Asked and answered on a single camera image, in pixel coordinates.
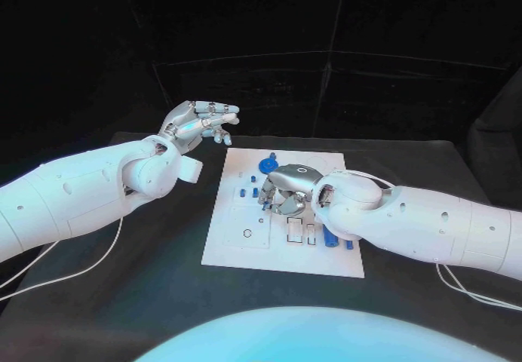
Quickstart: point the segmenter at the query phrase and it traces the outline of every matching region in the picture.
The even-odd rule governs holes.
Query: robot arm
[[[269,174],[270,192],[283,190],[289,201],[308,190],[316,219],[338,237],[364,238],[413,259],[481,268],[522,280],[522,213],[426,189],[381,189],[370,177],[348,170],[305,178],[299,168],[311,172],[311,167],[288,165]],[[259,202],[269,202],[276,213],[303,212],[303,206],[273,205],[269,196],[262,193]]]
[[[158,136],[61,158],[0,188],[0,262],[28,249],[104,227],[162,198],[178,179],[195,183],[203,163],[184,156],[203,141],[231,144],[223,123],[236,106],[185,102]]]

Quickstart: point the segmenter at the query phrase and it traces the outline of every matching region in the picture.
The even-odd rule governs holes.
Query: blue object
[[[327,228],[324,224],[324,235],[325,235],[325,245],[328,247],[340,246],[340,238],[332,234],[331,230]]]
[[[159,345],[138,362],[174,360],[507,361],[416,324],[322,307],[263,308],[214,319]]]
[[[259,170],[262,173],[269,175],[278,168],[280,167],[280,164],[276,161],[276,153],[273,152],[270,154],[270,157],[262,160],[259,163]]]

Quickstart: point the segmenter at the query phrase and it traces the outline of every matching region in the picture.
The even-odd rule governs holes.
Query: black table
[[[113,141],[145,136],[117,133]],[[342,152],[348,168],[488,203],[446,141],[236,137],[234,146]],[[365,279],[204,266],[226,154],[227,147],[211,140],[191,152],[204,162],[200,183],[179,181],[174,192],[125,219],[115,251],[93,271],[14,298],[0,319],[0,360],[132,360],[217,317],[282,305],[383,314],[521,359],[522,314],[474,301],[443,285],[433,264],[367,242],[361,245]],[[89,267],[116,231],[117,223],[61,243],[21,287]],[[453,270],[472,290],[522,303],[520,281],[475,269]]]

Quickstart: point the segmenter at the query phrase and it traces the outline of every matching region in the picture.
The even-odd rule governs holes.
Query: white board
[[[341,153],[228,149],[203,265],[364,278],[360,242],[352,242],[352,250],[345,240],[340,240],[338,247],[325,245],[324,225],[315,222],[311,205],[293,220],[270,210],[263,211],[253,193],[267,179],[259,163],[272,152],[278,154],[280,166],[305,164],[324,174],[345,169]]]

